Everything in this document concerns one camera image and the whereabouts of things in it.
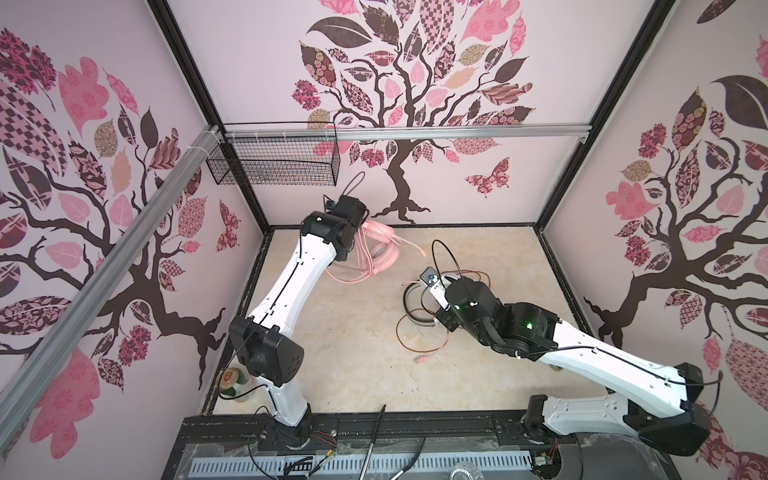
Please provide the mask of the pink headphones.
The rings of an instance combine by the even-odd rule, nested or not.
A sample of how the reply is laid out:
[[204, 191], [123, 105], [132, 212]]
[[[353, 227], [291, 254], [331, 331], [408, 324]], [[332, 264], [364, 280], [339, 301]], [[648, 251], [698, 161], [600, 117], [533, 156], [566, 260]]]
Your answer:
[[329, 270], [326, 275], [343, 284], [357, 284], [373, 279], [391, 268], [399, 259], [401, 248], [415, 248], [423, 257], [426, 252], [417, 244], [399, 236], [395, 230], [386, 224], [366, 220], [354, 237], [354, 248], [357, 266], [353, 268], [357, 275], [352, 278], [341, 278]]

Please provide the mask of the white black headphones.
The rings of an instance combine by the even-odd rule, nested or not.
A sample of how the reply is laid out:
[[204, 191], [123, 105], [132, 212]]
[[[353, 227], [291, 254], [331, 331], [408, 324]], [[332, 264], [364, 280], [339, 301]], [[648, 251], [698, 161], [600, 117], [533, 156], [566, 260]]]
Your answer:
[[433, 328], [440, 324], [435, 308], [427, 305], [428, 293], [421, 282], [410, 282], [401, 297], [406, 318], [417, 327]]

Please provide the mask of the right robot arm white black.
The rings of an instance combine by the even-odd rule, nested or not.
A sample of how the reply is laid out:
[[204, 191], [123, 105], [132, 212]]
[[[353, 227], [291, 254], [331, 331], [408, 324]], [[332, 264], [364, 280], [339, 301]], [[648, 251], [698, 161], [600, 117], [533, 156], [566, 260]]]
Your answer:
[[669, 455], [694, 455], [711, 433], [697, 404], [700, 368], [657, 364], [598, 340], [557, 314], [527, 302], [504, 303], [481, 281], [437, 273], [421, 277], [449, 331], [462, 328], [481, 345], [512, 358], [579, 374], [606, 388], [598, 397], [530, 398], [523, 430], [537, 441], [572, 434], [631, 436]]

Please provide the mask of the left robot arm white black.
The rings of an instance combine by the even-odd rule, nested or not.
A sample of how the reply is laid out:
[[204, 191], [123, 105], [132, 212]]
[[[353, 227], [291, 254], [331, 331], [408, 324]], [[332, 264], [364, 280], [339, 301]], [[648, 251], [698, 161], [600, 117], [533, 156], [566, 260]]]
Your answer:
[[292, 256], [266, 297], [229, 327], [235, 357], [268, 391], [276, 420], [297, 427], [309, 404], [296, 376], [304, 350], [292, 336], [301, 310], [325, 270], [343, 262], [368, 209], [355, 197], [342, 195], [327, 210], [313, 212], [302, 222]]

